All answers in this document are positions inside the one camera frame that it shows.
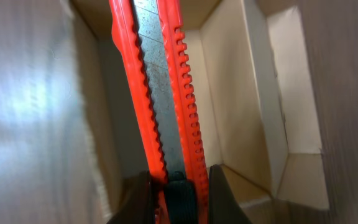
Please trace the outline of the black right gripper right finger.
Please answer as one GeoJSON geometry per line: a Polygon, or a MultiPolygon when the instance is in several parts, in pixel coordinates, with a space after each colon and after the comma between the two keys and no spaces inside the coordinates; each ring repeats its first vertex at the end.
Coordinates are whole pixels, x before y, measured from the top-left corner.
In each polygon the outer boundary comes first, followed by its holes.
{"type": "Polygon", "coordinates": [[[209,169],[208,224],[251,224],[219,165],[209,169]]]}

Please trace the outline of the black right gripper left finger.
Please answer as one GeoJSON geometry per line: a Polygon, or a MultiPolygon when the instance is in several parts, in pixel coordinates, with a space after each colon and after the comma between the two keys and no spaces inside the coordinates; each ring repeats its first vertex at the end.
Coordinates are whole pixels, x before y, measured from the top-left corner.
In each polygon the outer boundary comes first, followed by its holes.
{"type": "Polygon", "coordinates": [[[130,192],[128,201],[107,224],[154,224],[152,181],[148,171],[141,172],[130,192]]]}

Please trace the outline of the large red utility knife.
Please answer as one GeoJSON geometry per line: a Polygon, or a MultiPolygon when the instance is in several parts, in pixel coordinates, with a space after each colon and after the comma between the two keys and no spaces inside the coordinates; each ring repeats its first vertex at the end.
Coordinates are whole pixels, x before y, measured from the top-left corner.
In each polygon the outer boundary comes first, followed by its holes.
{"type": "Polygon", "coordinates": [[[180,2],[111,0],[147,159],[152,223],[206,223],[208,175],[180,2]]]}

